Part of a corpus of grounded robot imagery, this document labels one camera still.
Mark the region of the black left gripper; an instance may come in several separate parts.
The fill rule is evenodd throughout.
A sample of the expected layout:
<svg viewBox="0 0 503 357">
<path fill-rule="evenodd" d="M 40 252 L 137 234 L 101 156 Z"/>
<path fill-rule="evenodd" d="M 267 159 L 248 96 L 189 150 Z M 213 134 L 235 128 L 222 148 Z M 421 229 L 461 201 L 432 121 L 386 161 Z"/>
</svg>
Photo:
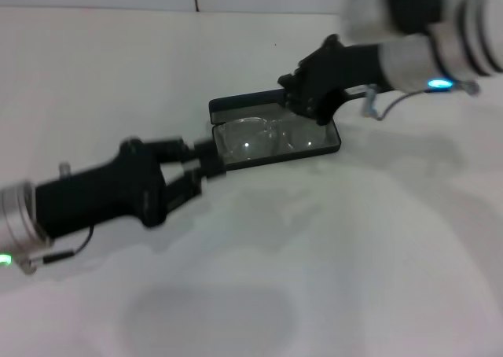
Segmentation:
<svg viewBox="0 0 503 357">
<path fill-rule="evenodd" d="M 221 162 L 185 171 L 165 187 L 160 164 L 219 160 L 212 139 L 188 145 L 182 138 L 154 141 L 153 150 L 138 139 L 123 142 L 108 163 L 36 186 L 36 220 L 52 238 L 122 216 L 152 228 L 168 212 L 202 194 L 202 181 L 226 174 Z"/>
</svg>

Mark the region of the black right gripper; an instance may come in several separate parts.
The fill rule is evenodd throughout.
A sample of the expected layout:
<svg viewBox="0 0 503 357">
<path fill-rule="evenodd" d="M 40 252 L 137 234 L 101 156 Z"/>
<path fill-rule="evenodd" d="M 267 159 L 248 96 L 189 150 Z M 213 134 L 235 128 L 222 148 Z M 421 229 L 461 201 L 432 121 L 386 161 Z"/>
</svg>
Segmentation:
<svg viewBox="0 0 503 357">
<path fill-rule="evenodd" d="M 344 46 L 338 35 L 330 35 L 293 72 L 281 75 L 277 83 L 285 90 L 285 108 L 326 125 L 337 110 L 350 100 L 347 89 L 374 85 L 388 89 L 380 65 L 379 46 Z"/>
</svg>

